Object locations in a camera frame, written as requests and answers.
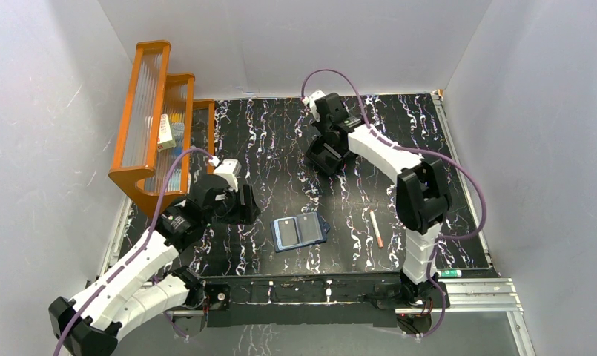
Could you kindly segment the blue leather card holder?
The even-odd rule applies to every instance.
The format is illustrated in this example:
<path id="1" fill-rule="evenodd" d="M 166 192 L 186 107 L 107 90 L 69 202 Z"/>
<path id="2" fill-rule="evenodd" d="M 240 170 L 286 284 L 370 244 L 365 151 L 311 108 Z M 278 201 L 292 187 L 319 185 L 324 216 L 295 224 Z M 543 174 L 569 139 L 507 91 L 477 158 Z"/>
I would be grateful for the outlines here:
<path id="1" fill-rule="evenodd" d="M 316 245 L 316 244 L 320 244 L 320 243 L 325 243 L 327 241 L 327 234 L 330 231 L 330 225 L 323 219 L 323 217 L 318 213 L 318 217 L 320 219 L 320 224 L 321 224 L 321 228 L 322 228 L 322 233 L 323 233 L 323 238 L 319 241 L 315 241 L 313 243 L 302 243 L 301 239 L 300 239 L 300 230 L 297 226 L 297 231 L 298 231 L 298 237 L 299 237 L 299 243 L 297 245 L 292 245 L 286 248 L 283 248 L 280 245 L 280 239 L 278 237 L 278 227 L 277 227 L 277 222 L 279 220 L 282 219 L 287 219 L 287 218 L 294 218 L 296 225 L 297 225 L 297 216 L 293 216 L 293 217 L 284 217 L 284 218 L 279 218 L 279 219 L 275 219 L 270 223 L 271 226 L 271 233 L 272 233 L 272 238 L 274 241 L 274 249 L 277 253 L 283 252 L 283 251 L 289 251 L 289 250 L 293 250 L 293 249 L 297 249 L 297 248 L 302 248 L 302 247 L 306 247 L 306 246 L 310 246 L 310 245 Z"/>

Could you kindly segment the black VIP credit card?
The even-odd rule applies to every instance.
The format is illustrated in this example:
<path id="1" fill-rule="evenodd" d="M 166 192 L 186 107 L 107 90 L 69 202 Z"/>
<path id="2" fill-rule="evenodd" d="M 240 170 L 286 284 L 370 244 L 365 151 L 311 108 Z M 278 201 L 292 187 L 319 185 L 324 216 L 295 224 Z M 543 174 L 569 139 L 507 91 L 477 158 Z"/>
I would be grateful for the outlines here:
<path id="1" fill-rule="evenodd" d="M 323 238 L 320 219 L 317 212 L 301 214 L 297 217 L 302 243 L 313 243 Z"/>

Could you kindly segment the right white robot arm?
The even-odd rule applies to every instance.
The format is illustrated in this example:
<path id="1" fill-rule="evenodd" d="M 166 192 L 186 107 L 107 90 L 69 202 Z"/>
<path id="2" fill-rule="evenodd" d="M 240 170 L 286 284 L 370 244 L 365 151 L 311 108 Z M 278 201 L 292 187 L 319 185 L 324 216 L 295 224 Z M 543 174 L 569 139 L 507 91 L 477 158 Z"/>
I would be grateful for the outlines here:
<path id="1" fill-rule="evenodd" d="M 319 133 L 306 153 L 312 165 L 331 176 L 347 160 L 359 156 L 395 186 L 395 211 L 407 230 L 402 267 L 407 282 L 401 287 L 401 296 L 411 307 L 422 306 L 431 296 L 430 286 L 438 281 L 436 245 L 452 206 L 443 163 L 405 151 L 376 131 L 366 118 L 352 116 L 337 93 L 317 90 L 302 102 Z"/>

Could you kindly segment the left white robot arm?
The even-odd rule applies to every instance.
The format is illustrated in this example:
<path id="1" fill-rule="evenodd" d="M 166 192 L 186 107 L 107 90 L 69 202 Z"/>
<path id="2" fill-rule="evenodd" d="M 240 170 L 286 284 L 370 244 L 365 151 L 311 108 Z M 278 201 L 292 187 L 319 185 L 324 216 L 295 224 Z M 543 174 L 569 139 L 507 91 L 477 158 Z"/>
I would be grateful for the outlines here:
<path id="1" fill-rule="evenodd" d="M 156 315 L 179 306 L 207 306 L 212 298 L 206 281 L 187 266 L 150 287 L 145 284 L 212 225 L 251 225 L 259 214 L 251 185 L 220 172 L 202 175 L 187 195 L 157 214 L 155 226 L 97 281 L 50 304 L 58 339 L 54 353 L 111 355 L 127 334 Z"/>

